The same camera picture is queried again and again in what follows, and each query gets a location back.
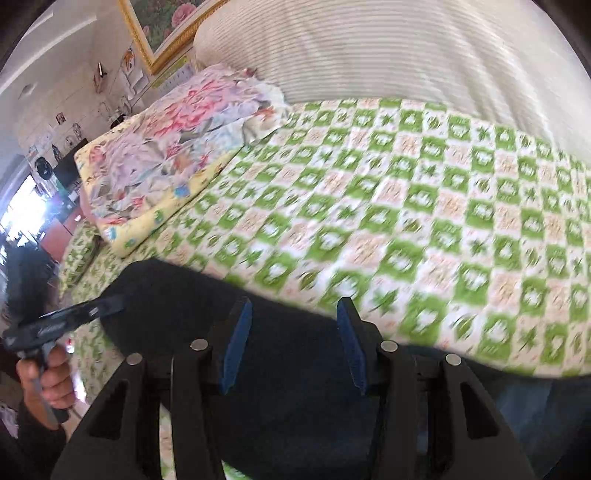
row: calendar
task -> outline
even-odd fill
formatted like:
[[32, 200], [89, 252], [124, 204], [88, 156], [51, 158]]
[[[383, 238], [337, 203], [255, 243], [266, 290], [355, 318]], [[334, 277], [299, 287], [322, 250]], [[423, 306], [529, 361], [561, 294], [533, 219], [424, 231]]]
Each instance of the calendar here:
[[152, 88], [158, 91], [160, 97], [163, 97], [173, 88], [186, 82], [195, 75], [195, 67], [185, 55], [174, 62], [166, 71], [154, 82]]

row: black tool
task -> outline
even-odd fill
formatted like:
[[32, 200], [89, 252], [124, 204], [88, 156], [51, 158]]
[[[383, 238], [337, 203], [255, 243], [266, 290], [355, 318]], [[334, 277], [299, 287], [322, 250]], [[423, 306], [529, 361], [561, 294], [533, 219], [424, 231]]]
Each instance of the black tool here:
[[[21, 358], [33, 359], [43, 373], [47, 369], [47, 356], [56, 342], [68, 332], [97, 318], [104, 318], [124, 308], [122, 296], [110, 296], [80, 303], [56, 312], [47, 313], [32, 322], [21, 321], [4, 331], [4, 347], [17, 353]], [[41, 384], [37, 378], [35, 388], [40, 393]], [[67, 410], [51, 408], [45, 403], [50, 421], [64, 423], [68, 420]]]
[[462, 359], [410, 355], [392, 340], [375, 342], [350, 298], [339, 300], [337, 325], [353, 383], [378, 395], [369, 464], [372, 480], [416, 478], [419, 395], [428, 401], [429, 477], [441, 480], [534, 480], [526, 455], [495, 403]]
[[160, 403], [170, 408], [178, 480], [222, 480], [211, 428], [209, 397], [234, 385], [252, 322], [242, 299], [205, 338], [169, 356], [126, 361], [104, 386], [54, 468], [52, 479], [160, 479]]

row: blue gripper pad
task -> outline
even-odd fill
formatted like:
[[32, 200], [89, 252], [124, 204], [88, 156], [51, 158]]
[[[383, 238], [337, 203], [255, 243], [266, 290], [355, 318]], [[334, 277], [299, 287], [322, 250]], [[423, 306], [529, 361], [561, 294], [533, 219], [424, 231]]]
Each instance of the blue gripper pad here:
[[220, 389], [225, 395], [234, 386], [244, 348], [246, 347], [246, 340], [248, 340], [248, 333], [251, 330], [252, 324], [252, 303], [246, 299], [230, 341], [226, 348], [226, 353], [222, 362], [222, 372], [220, 375]]
[[340, 299], [336, 306], [336, 324], [340, 340], [345, 349], [353, 384], [361, 390], [362, 395], [365, 395], [368, 389], [367, 363], [363, 347], [353, 327], [351, 314], [356, 314], [357, 320], [361, 321], [353, 301], [349, 297]]

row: desk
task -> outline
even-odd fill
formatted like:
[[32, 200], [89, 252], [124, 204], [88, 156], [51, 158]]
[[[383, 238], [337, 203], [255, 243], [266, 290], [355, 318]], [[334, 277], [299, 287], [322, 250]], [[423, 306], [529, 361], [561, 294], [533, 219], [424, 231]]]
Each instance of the desk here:
[[79, 205], [72, 210], [63, 223], [60, 223], [57, 218], [54, 218], [43, 233], [39, 241], [39, 246], [45, 250], [55, 262], [60, 263], [64, 256], [64, 251], [70, 242], [70, 238], [72, 238], [72, 235], [74, 234], [74, 230], [76, 230], [76, 227], [83, 218], [84, 213], [82, 213], [82, 208], [80, 208]]

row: metal screw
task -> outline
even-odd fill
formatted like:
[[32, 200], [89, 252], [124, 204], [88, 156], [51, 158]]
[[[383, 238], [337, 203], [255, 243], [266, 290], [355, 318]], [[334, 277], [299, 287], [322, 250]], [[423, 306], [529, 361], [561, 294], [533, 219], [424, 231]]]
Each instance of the metal screw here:
[[143, 360], [143, 357], [140, 353], [132, 353], [131, 355], [127, 356], [127, 363], [130, 365], [137, 365], [138, 363], [141, 363], [141, 361]]
[[201, 352], [205, 350], [209, 346], [209, 343], [205, 338], [198, 338], [197, 340], [193, 340], [191, 342], [191, 348], [196, 352]]
[[395, 352], [398, 350], [398, 344], [393, 340], [384, 340], [379, 345], [384, 352]]
[[454, 367], [457, 367], [459, 364], [462, 363], [462, 359], [459, 357], [459, 355], [456, 355], [455, 353], [448, 353], [445, 356], [445, 361], [448, 364], [453, 365]]

